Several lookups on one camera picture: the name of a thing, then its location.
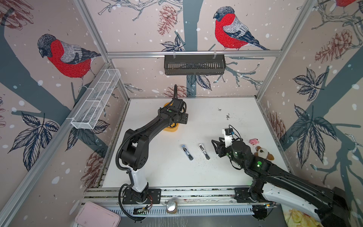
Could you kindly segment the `white mini stapler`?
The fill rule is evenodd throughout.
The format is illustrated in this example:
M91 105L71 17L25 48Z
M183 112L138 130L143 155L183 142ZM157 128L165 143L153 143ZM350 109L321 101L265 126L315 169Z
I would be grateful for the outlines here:
M199 148L200 148L201 152L203 153L203 155L205 156L205 158L207 160L210 160L210 156L208 155L208 153L202 143L199 144Z

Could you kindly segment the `blue mini stapler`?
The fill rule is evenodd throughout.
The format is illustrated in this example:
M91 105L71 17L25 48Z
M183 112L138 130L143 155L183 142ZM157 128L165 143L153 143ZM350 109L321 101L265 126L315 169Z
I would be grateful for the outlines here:
M182 145L181 148L183 149L183 151L186 154L186 156L188 157L188 159L190 161L192 161L193 160L193 156L190 154L190 152L188 151L187 147L185 145Z

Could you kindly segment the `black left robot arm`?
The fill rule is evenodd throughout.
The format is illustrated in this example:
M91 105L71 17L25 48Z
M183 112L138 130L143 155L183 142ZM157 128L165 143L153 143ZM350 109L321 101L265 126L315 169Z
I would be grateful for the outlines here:
M187 104L178 98L178 86L174 86L174 96L166 106L158 109L157 116L148 124L136 130L126 131L116 156L116 167L126 171L130 184L123 184L118 194L118 203L123 213L134 222L142 222L144 217L134 217L123 207L121 197L131 194L131 200L146 202L149 198L149 184L140 172L147 162L150 142L165 128L175 128L177 124L187 124Z

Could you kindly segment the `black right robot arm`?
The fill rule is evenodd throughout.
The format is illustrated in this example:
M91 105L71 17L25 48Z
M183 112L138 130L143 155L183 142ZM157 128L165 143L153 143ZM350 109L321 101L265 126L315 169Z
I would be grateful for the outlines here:
M216 154L228 157L236 170L243 170L253 181L251 186L235 188L235 199L240 203L272 203L301 211L324 227L349 227L351 208L344 190L324 188L303 180L273 164L255 156L250 147L240 139L230 146L219 138L212 140Z

